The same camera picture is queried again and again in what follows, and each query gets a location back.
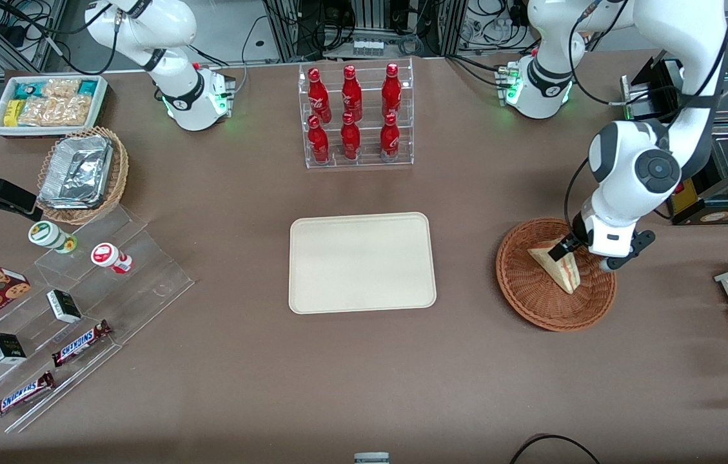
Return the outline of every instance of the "clear acrylic shelf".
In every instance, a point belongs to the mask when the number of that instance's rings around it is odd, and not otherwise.
[[[401,109],[397,114],[396,126],[401,131],[398,139],[398,155],[396,161],[384,162],[381,159],[381,128],[384,126],[384,116],[381,114],[381,86],[384,85],[387,64],[398,65],[398,79],[401,82]],[[364,99],[364,117],[358,121],[361,134],[360,156],[356,161],[349,161],[343,155],[343,145],[340,139],[340,129],[343,126],[341,115],[344,114],[343,100],[340,89],[344,85],[344,66],[355,66],[355,75],[361,84],[361,94]],[[306,73],[310,68],[320,70],[320,79],[329,91],[329,108],[332,110],[332,120],[323,126],[329,137],[329,162],[317,164],[311,154],[310,139],[307,132],[307,118],[311,115],[310,80]],[[342,63],[310,63],[299,66],[298,96],[301,113],[301,132],[304,133],[304,159],[307,168],[354,168],[356,166],[385,166],[413,164],[414,153],[414,98],[413,98],[413,61],[411,59],[393,59],[387,61],[346,61]]]
[[[25,271],[33,290],[22,302],[0,314],[0,332],[16,334],[28,359],[14,366],[0,364],[0,400],[46,371],[52,372],[56,387],[10,409],[0,418],[0,429],[25,429],[191,287],[193,282],[152,240],[145,226],[142,220],[118,206],[74,233],[78,240],[74,252],[58,255],[49,251]],[[93,265],[89,253],[101,242],[116,244],[130,255],[132,270],[117,274]],[[83,314],[80,322],[66,324],[54,317],[46,299],[52,288],[72,294]],[[54,367],[52,353],[104,319],[113,330],[111,334],[63,366]]]

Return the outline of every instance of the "red bottle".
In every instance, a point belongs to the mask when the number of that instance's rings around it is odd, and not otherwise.
[[[340,89],[344,98],[344,111],[352,113],[356,121],[364,117],[364,101],[361,97],[361,84],[355,78],[355,66],[344,66],[344,87]]]
[[[390,112],[384,117],[384,127],[381,128],[381,159],[384,162],[393,162],[398,157],[398,138],[401,135],[395,126],[395,113]]]
[[[361,147],[361,132],[355,125],[355,117],[351,112],[344,113],[344,126],[340,129],[340,138],[344,141],[344,156],[350,161],[358,159]]]
[[[320,81],[320,71],[317,68],[311,68],[308,71],[310,77],[310,106],[313,113],[320,118],[323,124],[329,124],[332,121],[332,111],[329,109],[329,92],[326,86]]]
[[[310,131],[307,132],[307,138],[310,139],[310,147],[317,164],[326,164],[329,162],[329,139],[326,138],[326,132],[320,127],[320,120],[316,115],[310,115],[307,118],[310,124]]]
[[[401,108],[401,82],[398,81],[398,65],[387,64],[387,79],[381,88],[381,112],[386,117],[390,112],[397,113]]]

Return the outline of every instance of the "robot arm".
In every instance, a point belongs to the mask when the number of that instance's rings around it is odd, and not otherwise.
[[[635,3],[634,19],[640,32],[683,64],[685,108],[670,127],[658,122],[618,121],[600,130],[589,151],[591,171],[599,188],[574,219],[574,234],[551,252],[553,258],[578,246],[587,246],[596,255],[631,255],[638,220],[661,205],[681,179],[688,179],[705,165],[705,159],[693,155],[700,139],[709,136],[706,130],[715,106],[715,98],[711,97],[723,73],[722,66],[715,70],[712,67],[725,46],[724,3]],[[572,246],[573,236],[582,243]]]
[[[90,3],[87,21],[110,2]],[[180,0],[118,0],[89,26],[92,37],[146,70],[178,126],[202,130],[231,111],[221,74],[197,70],[180,47],[197,33],[195,15]]]
[[[508,64],[508,71],[516,70],[517,73],[507,79],[506,83],[512,88],[506,94],[506,104],[534,119],[556,114],[570,91],[572,73],[568,43],[575,67],[585,52],[584,39],[579,32],[603,32],[611,25],[612,29],[632,26],[636,1],[531,0],[527,17],[541,35],[541,43],[535,57],[525,56]],[[599,3],[598,7],[589,11],[596,3]],[[576,32],[571,42],[574,24]]]

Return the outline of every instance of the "round wicker basket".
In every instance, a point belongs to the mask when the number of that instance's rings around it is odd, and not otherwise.
[[[67,135],[66,138],[74,139],[88,137],[90,135],[103,135],[114,143],[112,164],[108,168],[108,181],[106,182],[103,203],[95,209],[54,209],[37,202],[37,205],[43,210],[46,217],[51,220],[80,226],[81,224],[87,223],[93,217],[98,217],[98,215],[111,211],[120,202],[120,197],[123,196],[123,191],[126,188],[126,176],[128,176],[128,154],[126,153],[126,147],[123,146],[114,132],[103,127],[92,127],[92,129],[81,130]],[[43,187],[43,180],[46,177],[46,173],[48,173],[48,164],[51,162],[56,146],[55,144],[51,150],[48,150],[48,156],[46,156],[46,160],[43,162],[43,168],[40,170],[39,176],[37,176],[37,188]]]
[[[507,301],[521,317],[547,330],[568,332],[597,323],[613,304],[616,276],[600,270],[600,256],[578,249],[581,284],[572,295],[547,275],[527,249],[567,235],[567,224],[538,218],[518,224],[502,241],[496,256],[496,278]]]

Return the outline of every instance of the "brown tabletop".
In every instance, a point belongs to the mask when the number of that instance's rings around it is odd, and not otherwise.
[[[650,54],[589,53],[579,77],[614,99]],[[416,164],[345,173],[304,167],[295,66],[252,68],[234,117],[199,133],[166,117],[145,73],[108,74],[105,126],[131,158],[124,205],[198,282],[26,431],[0,429],[0,462],[337,463],[382,450],[485,464],[538,432],[603,462],[728,462],[728,303],[712,279],[728,271],[728,226],[647,217],[658,240],[619,271],[602,322],[532,326],[500,293],[497,246],[520,221],[561,216],[567,180],[619,110],[574,90],[532,121],[443,59],[414,65]],[[34,190],[51,144],[0,137],[0,177]],[[582,175],[573,212],[594,186]],[[429,217],[434,306],[290,311],[294,220],[399,211]],[[0,212],[1,266],[41,255],[29,225]]]

